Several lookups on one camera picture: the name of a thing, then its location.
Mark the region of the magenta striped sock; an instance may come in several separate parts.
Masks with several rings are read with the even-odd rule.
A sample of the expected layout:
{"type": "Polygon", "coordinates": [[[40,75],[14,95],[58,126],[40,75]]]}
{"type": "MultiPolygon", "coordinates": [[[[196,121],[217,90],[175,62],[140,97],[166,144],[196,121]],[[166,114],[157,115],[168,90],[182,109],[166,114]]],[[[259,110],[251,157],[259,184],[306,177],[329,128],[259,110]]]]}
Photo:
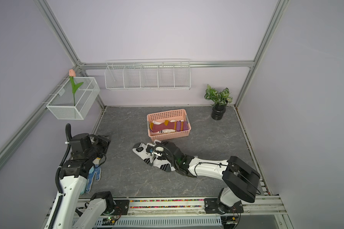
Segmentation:
{"type": "Polygon", "coordinates": [[[160,132],[166,129],[175,130],[177,132],[187,131],[190,129],[187,122],[184,122],[184,121],[170,122],[168,120],[165,120],[161,124],[150,123],[149,128],[154,133],[160,132]]]}

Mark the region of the white sport sock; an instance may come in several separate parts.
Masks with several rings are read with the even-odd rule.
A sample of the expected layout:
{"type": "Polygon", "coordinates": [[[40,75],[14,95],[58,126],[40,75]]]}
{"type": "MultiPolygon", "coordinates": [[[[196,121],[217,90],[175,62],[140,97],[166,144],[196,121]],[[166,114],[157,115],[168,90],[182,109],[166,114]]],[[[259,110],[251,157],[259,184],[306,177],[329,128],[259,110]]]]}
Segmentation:
{"type": "Polygon", "coordinates": [[[159,140],[155,140],[153,143],[136,143],[133,146],[132,151],[138,155],[147,165],[154,166],[159,168],[165,172],[173,172],[175,168],[171,165],[171,163],[162,158],[157,153],[154,153],[154,147],[156,145],[160,145],[162,142],[159,140]]]}

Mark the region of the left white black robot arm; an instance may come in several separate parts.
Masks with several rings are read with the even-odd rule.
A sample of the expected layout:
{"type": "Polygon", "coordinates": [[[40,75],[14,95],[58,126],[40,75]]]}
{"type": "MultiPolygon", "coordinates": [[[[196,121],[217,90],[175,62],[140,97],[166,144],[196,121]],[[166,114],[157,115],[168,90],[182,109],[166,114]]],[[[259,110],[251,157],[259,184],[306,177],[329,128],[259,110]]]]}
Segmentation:
{"type": "Polygon", "coordinates": [[[78,199],[85,191],[94,160],[106,158],[110,140],[88,133],[75,136],[71,125],[66,125],[67,150],[55,174],[57,195],[45,224],[47,229],[91,229],[98,218],[115,211],[116,203],[109,191],[94,194],[80,218],[73,222],[78,199]]]}

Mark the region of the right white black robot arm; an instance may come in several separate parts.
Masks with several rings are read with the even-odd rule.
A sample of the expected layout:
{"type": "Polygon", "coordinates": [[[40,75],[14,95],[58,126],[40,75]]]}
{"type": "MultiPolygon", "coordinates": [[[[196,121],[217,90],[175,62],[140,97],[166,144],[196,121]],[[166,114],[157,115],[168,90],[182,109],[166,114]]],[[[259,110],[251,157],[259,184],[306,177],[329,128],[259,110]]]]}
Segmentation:
{"type": "Polygon", "coordinates": [[[260,174],[237,156],[228,160],[204,160],[196,156],[182,153],[179,147],[169,141],[154,143],[148,146],[147,153],[152,156],[151,161],[161,160],[170,166],[171,171],[186,177],[210,177],[223,181],[227,187],[218,196],[218,203],[232,207],[243,200],[253,203],[258,189],[260,174]]]}

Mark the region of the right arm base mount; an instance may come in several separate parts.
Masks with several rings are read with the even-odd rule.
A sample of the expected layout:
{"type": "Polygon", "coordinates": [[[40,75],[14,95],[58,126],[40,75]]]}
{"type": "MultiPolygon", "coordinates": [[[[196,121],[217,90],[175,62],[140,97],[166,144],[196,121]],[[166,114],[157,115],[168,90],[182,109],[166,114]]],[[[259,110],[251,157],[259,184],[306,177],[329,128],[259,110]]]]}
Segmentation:
{"type": "Polygon", "coordinates": [[[216,198],[205,198],[204,199],[204,210],[206,214],[228,214],[228,213],[243,213],[244,209],[242,207],[241,200],[236,202],[232,207],[223,204],[220,201],[220,197],[224,189],[221,189],[219,196],[216,198]]]}

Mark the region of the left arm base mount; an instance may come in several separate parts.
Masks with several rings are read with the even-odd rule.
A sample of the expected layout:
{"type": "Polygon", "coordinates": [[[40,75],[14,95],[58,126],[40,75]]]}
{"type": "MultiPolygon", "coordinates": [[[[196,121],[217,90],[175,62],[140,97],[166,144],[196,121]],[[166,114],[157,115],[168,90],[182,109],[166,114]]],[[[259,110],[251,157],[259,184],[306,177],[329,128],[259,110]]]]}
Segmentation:
{"type": "Polygon", "coordinates": [[[105,202],[105,209],[101,215],[127,215],[130,201],[128,199],[114,199],[110,191],[95,193],[91,197],[93,200],[101,200],[105,202]]]}

